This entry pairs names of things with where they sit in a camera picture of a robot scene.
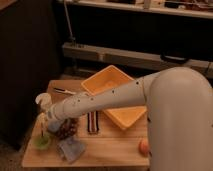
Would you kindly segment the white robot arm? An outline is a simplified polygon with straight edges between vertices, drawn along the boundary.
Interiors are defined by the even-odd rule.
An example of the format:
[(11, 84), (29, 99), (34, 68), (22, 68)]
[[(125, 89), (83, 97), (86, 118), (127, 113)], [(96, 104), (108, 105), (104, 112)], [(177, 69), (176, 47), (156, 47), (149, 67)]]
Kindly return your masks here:
[(45, 112), (49, 123), (88, 112), (147, 107), (150, 171), (213, 171), (213, 87), (188, 67), (169, 68), (97, 95), (68, 97)]

